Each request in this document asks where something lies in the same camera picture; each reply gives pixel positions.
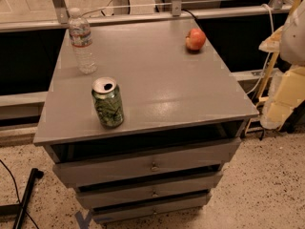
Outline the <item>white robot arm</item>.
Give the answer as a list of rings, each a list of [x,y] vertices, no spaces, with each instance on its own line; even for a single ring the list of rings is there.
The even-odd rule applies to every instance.
[[[278,52],[283,61],[291,64],[287,72],[273,77],[260,117],[263,128],[277,129],[305,100],[305,6],[299,5],[259,49]]]

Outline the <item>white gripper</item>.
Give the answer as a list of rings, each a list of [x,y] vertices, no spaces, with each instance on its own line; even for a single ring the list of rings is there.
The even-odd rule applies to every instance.
[[[279,27],[263,40],[259,49],[263,52],[279,52],[283,27]],[[293,110],[305,100],[305,67],[292,66],[287,72],[277,72],[271,82],[268,99],[260,117],[265,129],[281,127]]]

